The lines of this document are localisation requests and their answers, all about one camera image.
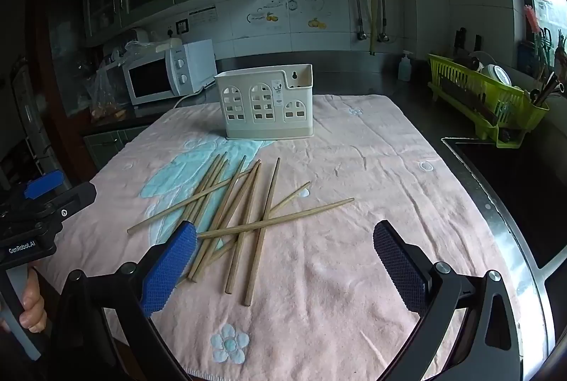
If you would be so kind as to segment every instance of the dish rack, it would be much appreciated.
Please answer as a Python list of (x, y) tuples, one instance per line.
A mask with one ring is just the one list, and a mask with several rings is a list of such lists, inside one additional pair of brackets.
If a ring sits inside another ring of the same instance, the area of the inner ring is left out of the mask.
[(526, 133), (549, 111), (534, 106), (527, 91), (507, 86), (471, 71), (443, 56), (428, 55), (432, 71), (429, 88), (475, 123), (480, 139), (490, 138), (499, 148), (517, 149)]
[(229, 139), (313, 136), (313, 66), (239, 69), (215, 80)]

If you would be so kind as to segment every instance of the screw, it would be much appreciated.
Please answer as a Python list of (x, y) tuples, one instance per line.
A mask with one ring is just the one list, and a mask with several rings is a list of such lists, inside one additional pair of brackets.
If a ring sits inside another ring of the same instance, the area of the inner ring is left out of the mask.
[(130, 275), (135, 270), (136, 270), (135, 262), (125, 262), (120, 267), (120, 272), (123, 273), (124, 275)]
[(69, 273), (69, 276), (67, 278), (72, 282), (76, 282), (78, 279), (80, 279), (81, 275), (83, 275), (83, 271), (81, 271), (80, 269), (75, 269)]
[(494, 280), (494, 282), (500, 282), (500, 279), (502, 279), (502, 276), (500, 275), (500, 273), (497, 270), (491, 270), (488, 273), (488, 276)]
[(438, 262), (437, 264), (435, 264), (435, 268), (442, 274), (448, 274), (449, 272), (451, 272), (451, 267), (446, 262)]

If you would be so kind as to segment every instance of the fruit decal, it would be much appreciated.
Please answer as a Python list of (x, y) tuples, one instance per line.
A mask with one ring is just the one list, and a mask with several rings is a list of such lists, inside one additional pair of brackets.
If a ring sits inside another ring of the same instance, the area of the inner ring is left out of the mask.
[(312, 20), (308, 21), (307, 25), (310, 28), (327, 29), (327, 25), (324, 22), (317, 20), (317, 18), (313, 18)]

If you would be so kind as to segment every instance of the label sticker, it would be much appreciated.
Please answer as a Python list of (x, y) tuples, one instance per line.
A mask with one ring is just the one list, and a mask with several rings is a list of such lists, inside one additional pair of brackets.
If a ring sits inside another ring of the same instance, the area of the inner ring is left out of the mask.
[(282, 93), (282, 82), (281, 80), (271, 81), (271, 91), (274, 97), (274, 104), (282, 106), (284, 104), (284, 94)]

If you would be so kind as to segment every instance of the blue gripper pad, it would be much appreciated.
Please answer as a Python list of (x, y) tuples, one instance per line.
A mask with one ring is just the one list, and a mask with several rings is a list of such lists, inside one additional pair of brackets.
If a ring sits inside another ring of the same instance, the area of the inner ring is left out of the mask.
[(147, 318), (163, 309), (197, 247), (197, 231), (188, 221), (183, 221), (172, 236), (142, 282), (140, 306)]
[(387, 221), (374, 228), (374, 249), (396, 286), (405, 306), (422, 315), (427, 309), (426, 283), (405, 251), (405, 242)]
[(36, 199), (40, 195), (46, 194), (50, 190), (55, 189), (57, 186), (61, 186), (64, 179), (65, 176), (60, 170), (54, 170), (50, 173), (46, 173), (37, 180), (30, 181), (30, 183), (28, 183), (26, 190), (24, 191), (24, 196), (27, 199)]

